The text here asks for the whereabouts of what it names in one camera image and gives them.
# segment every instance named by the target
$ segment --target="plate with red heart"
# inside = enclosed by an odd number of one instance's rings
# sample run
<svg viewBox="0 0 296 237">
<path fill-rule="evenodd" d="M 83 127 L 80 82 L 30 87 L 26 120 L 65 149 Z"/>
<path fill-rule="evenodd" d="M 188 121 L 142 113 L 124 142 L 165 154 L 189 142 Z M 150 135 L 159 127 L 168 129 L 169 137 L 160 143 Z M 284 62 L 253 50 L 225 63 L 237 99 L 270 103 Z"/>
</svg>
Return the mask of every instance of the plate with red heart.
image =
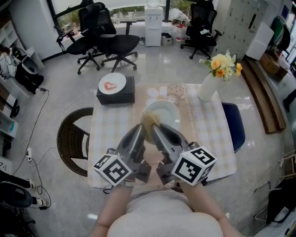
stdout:
<svg viewBox="0 0 296 237">
<path fill-rule="evenodd" d="M 126 84 L 125 76 L 121 73 L 110 73 L 99 82 L 99 90 L 104 94 L 115 94 L 121 91 Z"/>
</svg>

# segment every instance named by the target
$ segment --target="white roller blind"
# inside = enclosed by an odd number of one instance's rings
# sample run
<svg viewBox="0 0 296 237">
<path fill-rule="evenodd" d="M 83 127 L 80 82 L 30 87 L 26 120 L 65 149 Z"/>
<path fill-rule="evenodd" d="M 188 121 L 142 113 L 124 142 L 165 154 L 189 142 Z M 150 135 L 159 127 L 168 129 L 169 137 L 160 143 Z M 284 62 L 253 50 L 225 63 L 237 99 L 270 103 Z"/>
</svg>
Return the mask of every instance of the white roller blind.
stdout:
<svg viewBox="0 0 296 237">
<path fill-rule="evenodd" d="M 65 11 L 69 6 L 74 7 L 81 3 L 81 0 L 51 0 L 54 6 L 55 13 Z M 127 6 L 145 6 L 147 5 L 147 0 L 94 0 L 94 2 L 103 2 L 105 6 L 109 9 L 116 9 L 120 7 Z M 160 5 L 165 6 L 166 0 L 160 0 Z"/>
</svg>

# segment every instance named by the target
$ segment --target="red heart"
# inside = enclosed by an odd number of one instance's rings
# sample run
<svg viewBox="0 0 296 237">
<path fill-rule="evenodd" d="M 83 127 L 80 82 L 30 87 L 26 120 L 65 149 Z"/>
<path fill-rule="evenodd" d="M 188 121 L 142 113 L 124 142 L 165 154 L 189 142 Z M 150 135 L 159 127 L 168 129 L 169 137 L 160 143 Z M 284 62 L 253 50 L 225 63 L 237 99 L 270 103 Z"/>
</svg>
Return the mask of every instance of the red heart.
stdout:
<svg viewBox="0 0 296 237">
<path fill-rule="evenodd" d="M 104 87 L 105 87 L 106 90 L 112 90 L 112 89 L 116 88 L 117 85 L 114 84 L 114 83 L 110 83 L 110 82 L 106 81 L 104 83 Z"/>
</svg>

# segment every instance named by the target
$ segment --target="black box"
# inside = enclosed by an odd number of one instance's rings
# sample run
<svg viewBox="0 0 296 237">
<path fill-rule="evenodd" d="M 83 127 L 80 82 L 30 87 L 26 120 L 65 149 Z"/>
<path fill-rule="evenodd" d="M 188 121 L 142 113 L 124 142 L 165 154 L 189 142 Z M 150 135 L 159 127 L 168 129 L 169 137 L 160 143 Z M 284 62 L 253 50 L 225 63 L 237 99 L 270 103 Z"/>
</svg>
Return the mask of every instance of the black box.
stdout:
<svg viewBox="0 0 296 237">
<path fill-rule="evenodd" d="M 103 94 L 99 88 L 97 98 L 102 105 L 125 104 L 135 102 L 135 79 L 133 76 L 126 76 L 124 88 L 115 94 Z"/>
</svg>

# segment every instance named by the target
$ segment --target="orange flower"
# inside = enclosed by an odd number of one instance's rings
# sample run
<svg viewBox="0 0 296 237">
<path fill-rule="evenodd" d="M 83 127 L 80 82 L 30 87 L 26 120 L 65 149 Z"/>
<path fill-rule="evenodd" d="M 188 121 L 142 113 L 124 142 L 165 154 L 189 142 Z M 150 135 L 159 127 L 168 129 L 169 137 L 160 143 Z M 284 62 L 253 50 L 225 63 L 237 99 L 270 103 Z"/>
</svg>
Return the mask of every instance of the orange flower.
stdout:
<svg viewBox="0 0 296 237">
<path fill-rule="evenodd" d="M 242 71 L 242 66 L 241 66 L 240 63 L 237 63 L 237 64 L 236 64 L 236 69 L 237 69 L 238 71 Z"/>
<path fill-rule="evenodd" d="M 213 70 L 216 70 L 220 66 L 220 61 L 213 59 L 211 62 L 211 67 Z"/>
<path fill-rule="evenodd" d="M 224 74 L 225 74 L 224 69 L 219 69 L 219 70 L 217 70 L 217 72 L 216 72 L 216 76 L 217 76 L 217 77 L 223 77 Z"/>
<path fill-rule="evenodd" d="M 240 76 L 241 75 L 241 71 L 240 70 L 237 70 L 234 75 Z"/>
</svg>

